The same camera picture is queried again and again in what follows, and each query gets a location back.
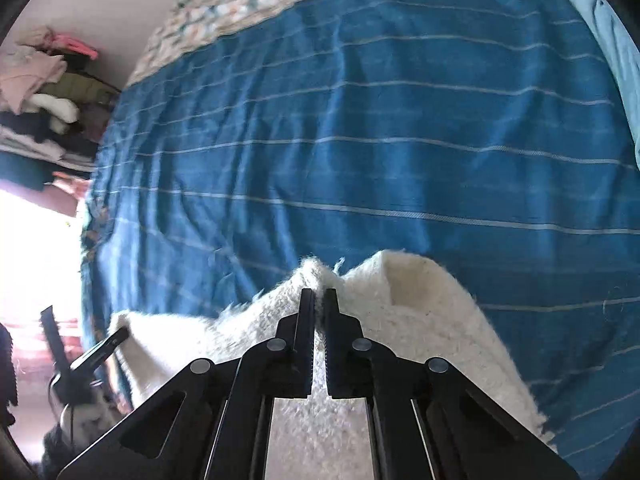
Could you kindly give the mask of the white fuzzy knit garment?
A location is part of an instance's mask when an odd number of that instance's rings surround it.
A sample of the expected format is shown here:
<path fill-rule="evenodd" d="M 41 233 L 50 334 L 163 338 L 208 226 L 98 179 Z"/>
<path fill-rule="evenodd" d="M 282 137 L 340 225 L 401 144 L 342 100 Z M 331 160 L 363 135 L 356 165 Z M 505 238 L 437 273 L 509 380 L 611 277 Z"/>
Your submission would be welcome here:
<path fill-rule="evenodd" d="M 358 318 L 364 336 L 411 361 L 441 356 L 536 437 L 552 440 L 544 430 L 546 416 L 472 296 L 433 260 L 391 250 L 344 275 L 307 258 L 273 290 L 228 307 L 218 318 L 130 308 L 112 314 L 110 329 L 126 327 L 130 333 L 116 356 L 132 404 L 139 406 L 196 359 L 227 362 L 273 337 L 280 318 L 296 312 L 305 288 L 317 295 L 335 289 L 341 311 Z M 314 336 L 312 379 L 308 399 L 274 404 L 267 478 L 372 478 L 366 404 L 335 401 L 326 393 L 322 333 Z"/>

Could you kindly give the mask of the blue striped bedspread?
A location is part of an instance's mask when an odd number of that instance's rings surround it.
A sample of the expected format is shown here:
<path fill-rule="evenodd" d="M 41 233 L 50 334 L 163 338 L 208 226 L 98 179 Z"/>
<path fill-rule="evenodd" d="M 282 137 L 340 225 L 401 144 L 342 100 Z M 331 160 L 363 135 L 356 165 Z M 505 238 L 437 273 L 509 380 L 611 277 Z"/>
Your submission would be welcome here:
<path fill-rule="evenodd" d="M 301 258 L 430 257 L 585 479 L 639 420 L 639 169 L 568 0 L 307 0 L 128 87 L 96 158 L 84 341 L 216 315 Z"/>

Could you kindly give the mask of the light blue crumpled blanket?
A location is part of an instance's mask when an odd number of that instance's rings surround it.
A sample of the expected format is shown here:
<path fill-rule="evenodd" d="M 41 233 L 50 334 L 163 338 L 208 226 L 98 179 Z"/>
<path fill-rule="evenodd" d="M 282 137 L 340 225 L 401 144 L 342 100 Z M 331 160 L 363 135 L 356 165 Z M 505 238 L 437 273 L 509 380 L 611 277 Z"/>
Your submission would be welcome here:
<path fill-rule="evenodd" d="M 639 20 L 625 0 L 570 0 L 603 51 L 639 154 Z"/>

